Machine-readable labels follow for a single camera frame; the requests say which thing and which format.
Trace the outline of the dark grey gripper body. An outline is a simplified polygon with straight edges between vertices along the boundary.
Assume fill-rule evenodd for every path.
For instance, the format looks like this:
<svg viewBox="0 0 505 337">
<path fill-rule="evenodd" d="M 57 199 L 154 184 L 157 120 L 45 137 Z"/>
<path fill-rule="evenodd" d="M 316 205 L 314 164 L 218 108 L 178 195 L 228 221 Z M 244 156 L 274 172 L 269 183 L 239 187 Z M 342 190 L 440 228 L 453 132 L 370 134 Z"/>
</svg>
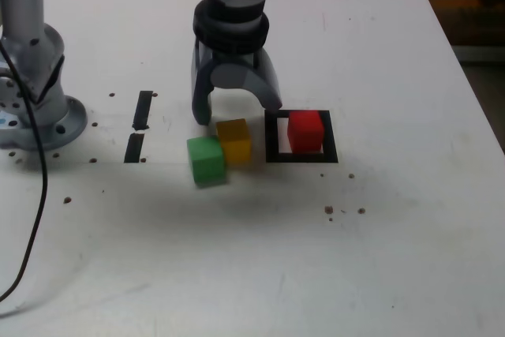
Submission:
<svg viewBox="0 0 505 337">
<path fill-rule="evenodd" d="M 248 69 L 256 69 L 259 65 L 259 51 L 251 54 L 228 54 L 212 50 L 211 60 L 216 67 L 240 66 Z"/>
</svg>

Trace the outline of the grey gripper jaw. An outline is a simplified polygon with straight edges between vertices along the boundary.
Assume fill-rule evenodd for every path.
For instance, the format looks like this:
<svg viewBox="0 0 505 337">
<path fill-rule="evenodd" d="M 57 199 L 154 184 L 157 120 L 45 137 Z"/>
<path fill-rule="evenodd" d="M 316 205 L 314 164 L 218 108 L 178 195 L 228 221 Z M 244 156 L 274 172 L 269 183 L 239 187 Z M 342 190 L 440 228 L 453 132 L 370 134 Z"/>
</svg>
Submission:
<svg viewBox="0 0 505 337">
<path fill-rule="evenodd" d="M 259 50 L 258 63 L 256 69 L 240 66 L 215 67 L 211 82 L 216 88 L 250 92 L 265 110 L 279 110 L 282 107 L 279 83 L 266 50 Z"/>
<path fill-rule="evenodd" d="M 202 42 L 195 42 L 191 68 L 192 111 L 198 125 L 209 125 L 211 122 L 209 96 L 214 90 L 211 74 L 216 66 L 213 50 L 203 45 Z"/>
</svg>

